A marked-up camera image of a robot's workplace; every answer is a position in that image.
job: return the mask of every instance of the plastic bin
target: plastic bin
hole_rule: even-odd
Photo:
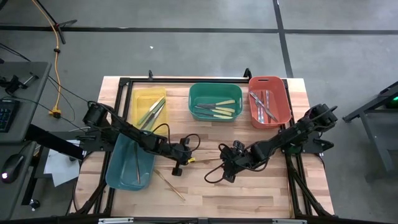
[[[132,98],[131,98],[131,121],[132,125],[136,128],[141,128],[141,125],[138,125],[138,121],[148,112],[149,108],[160,98],[164,96],[166,98],[166,89],[165,88],[145,88],[133,90]],[[162,123],[167,123],[167,99],[165,102],[165,106],[159,114],[159,117],[155,120],[155,123],[151,130],[158,127],[158,125]],[[155,134],[165,136],[167,134],[167,127],[160,127],[155,131]]]
[[[249,81],[249,91],[253,91],[266,105],[266,90],[269,90],[269,110],[278,121],[269,119],[264,111],[264,122],[260,123],[257,118],[257,106],[254,98],[248,94],[251,110],[251,123],[255,128],[278,128],[288,123],[291,118],[289,101],[287,99],[285,85],[279,77],[254,77]]]
[[[135,147],[138,154],[140,184],[137,180]],[[137,142],[119,134],[105,180],[114,189],[141,190],[149,185],[154,166],[155,155],[144,152]]]
[[[209,116],[196,114],[196,112],[218,114],[212,111],[204,111],[195,106],[199,103],[219,103],[226,100],[235,100],[233,105],[219,105],[224,108],[235,109],[231,119],[221,119]],[[222,83],[196,83],[189,89],[188,107],[194,119],[199,121],[226,121],[231,122],[242,112],[242,90],[239,86],[234,84]]]

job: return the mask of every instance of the computer mouse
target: computer mouse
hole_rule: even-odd
[[[22,154],[14,154],[6,160],[1,169],[1,180],[4,183],[11,184],[18,178],[24,159]]]

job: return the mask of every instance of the yellow bin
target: yellow bin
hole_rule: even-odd
[[[138,125],[138,121],[148,112],[149,108],[162,96],[164,96],[166,99],[165,88],[145,88],[145,89],[133,90],[131,98],[132,125],[140,129],[144,125],[146,120],[141,125]],[[162,111],[155,120],[152,129],[148,131],[154,130],[156,127],[158,127],[160,124],[163,123],[167,123],[167,99]],[[166,136],[167,127],[166,126],[160,127],[158,130],[155,131],[155,134]]]

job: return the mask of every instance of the teal bin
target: teal bin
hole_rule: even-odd
[[[137,147],[140,183],[137,179],[135,147]],[[154,166],[155,155],[144,152],[137,142],[119,134],[105,180],[114,189],[141,190],[149,185]]]
[[[217,105],[217,107],[232,108],[235,112],[230,119],[215,118],[199,113],[217,114],[208,110],[196,108],[195,106],[204,104],[214,104],[223,101],[234,100],[235,104]],[[194,119],[199,121],[226,121],[231,122],[239,116],[243,110],[242,90],[239,86],[225,83],[196,83],[189,89],[188,107]]]

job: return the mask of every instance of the green bin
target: green bin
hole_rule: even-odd
[[[231,119],[221,119],[209,116],[204,116],[201,114],[196,114],[196,112],[202,112],[207,114],[218,114],[212,111],[202,110],[195,108],[199,103],[219,103],[222,101],[234,100],[235,104],[230,105],[219,105],[218,107],[232,108],[235,112],[232,114]],[[237,116],[243,110],[242,101],[242,90],[239,86],[234,84],[225,83],[196,83],[189,89],[188,97],[188,107],[191,111],[193,118],[199,121],[224,121],[231,122],[236,119]]]

